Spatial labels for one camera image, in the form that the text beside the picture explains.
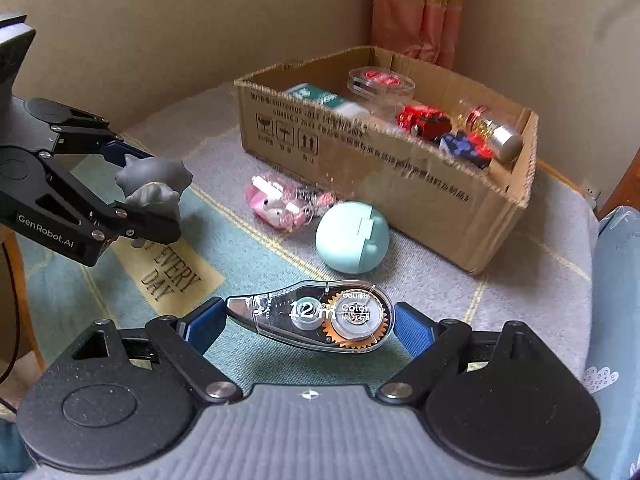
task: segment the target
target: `red toy car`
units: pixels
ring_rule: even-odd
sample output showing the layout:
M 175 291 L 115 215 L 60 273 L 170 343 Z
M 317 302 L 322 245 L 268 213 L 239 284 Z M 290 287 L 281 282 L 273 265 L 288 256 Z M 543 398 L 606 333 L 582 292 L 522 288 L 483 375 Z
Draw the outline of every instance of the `red toy car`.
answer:
M 451 131 L 451 122 L 439 108 L 427 105 L 408 105 L 396 117 L 398 126 L 422 140 L 435 142 Z

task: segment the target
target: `curtain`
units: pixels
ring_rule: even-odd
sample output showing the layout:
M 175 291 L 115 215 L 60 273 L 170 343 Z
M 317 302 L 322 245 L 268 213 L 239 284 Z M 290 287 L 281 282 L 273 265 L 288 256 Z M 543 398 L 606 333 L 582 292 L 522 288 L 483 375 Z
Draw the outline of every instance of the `curtain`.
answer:
M 374 0 L 374 45 L 429 61 L 453 65 L 462 0 Z

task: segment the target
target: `gray spiky toy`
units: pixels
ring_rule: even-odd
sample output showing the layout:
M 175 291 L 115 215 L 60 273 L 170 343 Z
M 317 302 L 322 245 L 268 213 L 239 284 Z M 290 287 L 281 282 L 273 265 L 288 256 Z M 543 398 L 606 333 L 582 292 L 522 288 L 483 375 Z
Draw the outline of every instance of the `gray spiky toy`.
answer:
M 123 191 L 125 202 L 180 221 L 178 203 L 193 180 L 184 163 L 160 156 L 137 158 L 127 154 L 124 159 L 124 168 L 116 173 L 116 184 Z M 142 238 L 131 242 L 137 248 L 144 244 Z

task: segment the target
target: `mint green round case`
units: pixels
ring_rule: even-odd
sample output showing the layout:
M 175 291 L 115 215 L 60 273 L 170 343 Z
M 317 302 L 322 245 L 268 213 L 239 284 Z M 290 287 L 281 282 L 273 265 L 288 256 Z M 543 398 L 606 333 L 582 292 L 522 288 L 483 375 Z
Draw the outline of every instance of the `mint green round case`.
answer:
M 377 267 L 389 248 L 389 226 L 372 206 L 343 202 L 322 217 L 316 249 L 332 269 L 361 274 Z

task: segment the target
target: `pink toy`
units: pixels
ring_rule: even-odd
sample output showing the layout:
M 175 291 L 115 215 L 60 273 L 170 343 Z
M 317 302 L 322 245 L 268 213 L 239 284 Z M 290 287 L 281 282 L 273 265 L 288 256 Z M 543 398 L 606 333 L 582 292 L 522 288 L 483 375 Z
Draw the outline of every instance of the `pink toy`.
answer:
M 334 203 L 332 193 L 313 193 L 273 174 L 254 176 L 244 192 L 247 205 L 276 229 L 293 232 L 322 216 Z

